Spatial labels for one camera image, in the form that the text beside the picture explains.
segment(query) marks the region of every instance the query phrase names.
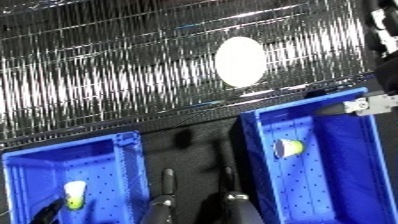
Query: metal bracket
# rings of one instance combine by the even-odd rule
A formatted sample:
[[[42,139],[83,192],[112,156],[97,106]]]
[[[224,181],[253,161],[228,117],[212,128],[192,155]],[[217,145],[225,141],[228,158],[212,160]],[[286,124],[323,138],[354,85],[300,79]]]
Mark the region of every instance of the metal bracket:
[[[355,112],[358,116],[390,113],[394,107],[398,107],[398,96],[389,96],[387,94],[369,96],[351,102],[344,102],[344,105],[347,113]]]
[[[383,9],[379,9],[372,12],[372,17],[374,23],[376,25],[376,32],[381,40],[381,44],[383,44],[388,54],[392,54],[398,50],[397,40],[395,37],[392,37],[390,33],[387,31],[383,20],[386,18],[385,12]]]

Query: metal wire rack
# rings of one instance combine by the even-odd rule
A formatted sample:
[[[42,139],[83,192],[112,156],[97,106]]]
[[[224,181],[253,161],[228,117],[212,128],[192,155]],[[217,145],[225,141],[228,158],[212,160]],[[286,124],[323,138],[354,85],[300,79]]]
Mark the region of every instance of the metal wire rack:
[[[0,9],[3,148],[339,85],[371,66],[355,0],[5,0]],[[234,36],[267,55],[250,88],[224,84],[214,67]]]

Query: blue plastic bin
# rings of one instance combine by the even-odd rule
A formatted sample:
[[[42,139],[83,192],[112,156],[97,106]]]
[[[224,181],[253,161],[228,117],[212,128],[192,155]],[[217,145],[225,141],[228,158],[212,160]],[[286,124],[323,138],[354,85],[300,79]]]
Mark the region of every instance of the blue plastic bin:
[[[396,224],[396,206],[374,118],[315,116],[325,105],[366,89],[242,114],[261,214],[267,224]],[[305,151],[278,159],[278,139]]]
[[[12,223],[29,223],[75,180],[87,182],[85,205],[79,211],[63,208],[61,223],[139,223],[149,205],[136,132],[10,152],[2,159]]]

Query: paper cup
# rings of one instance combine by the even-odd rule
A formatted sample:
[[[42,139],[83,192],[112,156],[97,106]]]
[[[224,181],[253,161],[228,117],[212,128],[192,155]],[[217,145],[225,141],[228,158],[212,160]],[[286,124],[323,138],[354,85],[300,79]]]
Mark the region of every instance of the paper cup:
[[[72,181],[64,185],[66,206],[70,210],[79,210],[84,204],[84,193],[87,183],[84,181]]]
[[[274,151],[278,158],[286,158],[302,153],[304,145],[297,140],[279,139],[274,145]]]

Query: white sphere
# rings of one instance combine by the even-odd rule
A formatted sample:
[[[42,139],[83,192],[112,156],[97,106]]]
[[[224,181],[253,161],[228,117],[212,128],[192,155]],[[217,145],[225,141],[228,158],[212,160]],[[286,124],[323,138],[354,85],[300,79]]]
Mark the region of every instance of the white sphere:
[[[220,78],[234,87],[247,87],[258,82],[266,70],[266,57],[261,44],[248,37],[225,41],[216,53],[215,66]]]

